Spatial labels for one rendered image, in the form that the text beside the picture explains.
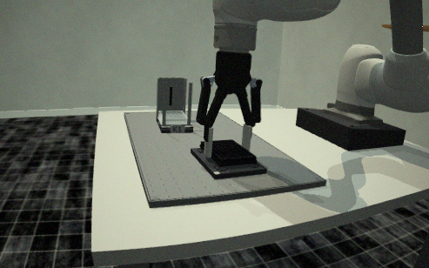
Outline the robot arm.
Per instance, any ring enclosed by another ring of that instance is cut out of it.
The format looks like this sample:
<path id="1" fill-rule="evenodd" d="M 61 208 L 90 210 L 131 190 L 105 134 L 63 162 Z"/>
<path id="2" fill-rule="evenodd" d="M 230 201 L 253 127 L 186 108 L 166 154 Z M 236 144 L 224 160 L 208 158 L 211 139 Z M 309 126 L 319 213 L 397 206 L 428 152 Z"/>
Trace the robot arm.
<path id="1" fill-rule="evenodd" d="M 336 103 L 328 103 L 323 113 L 355 124 L 382 124 L 383 120 L 374 116 L 375 104 L 413 113 L 429 111 L 429 53 L 423 48 L 422 0 L 389 1 L 392 48 L 385 60 L 371 45 L 354 44 L 349 48 L 340 66 Z M 339 3 L 340 0 L 212 0 L 213 47 L 249 53 L 256 49 L 258 21 L 313 20 L 333 12 Z"/>

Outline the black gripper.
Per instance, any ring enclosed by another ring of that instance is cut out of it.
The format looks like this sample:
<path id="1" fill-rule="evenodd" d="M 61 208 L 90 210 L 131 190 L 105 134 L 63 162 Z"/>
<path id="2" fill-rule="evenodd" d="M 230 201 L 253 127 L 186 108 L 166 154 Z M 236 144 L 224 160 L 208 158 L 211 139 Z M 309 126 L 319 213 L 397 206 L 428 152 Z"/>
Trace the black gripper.
<path id="1" fill-rule="evenodd" d="M 238 97 L 245 121 L 243 125 L 242 146 L 250 151 L 252 127 L 255 126 L 255 123 L 261 122 L 260 89 L 262 86 L 262 80 L 252 78 L 250 70 L 251 53 L 218 51 L 216 54 L 215 73 L 212 77 L 200 78 L 202 89 L 196 121 L 204 126 L 204 154 L 207 157 L 211 157 L 212 153 L 212 126 L 224 99 L 230 94 L 236 94 Z M 211 87 L 214 81 L 218 87 L 207 113 Z M 251 109 L 246 92 L 246 86 L 249 83 L 251 86 Z"/>

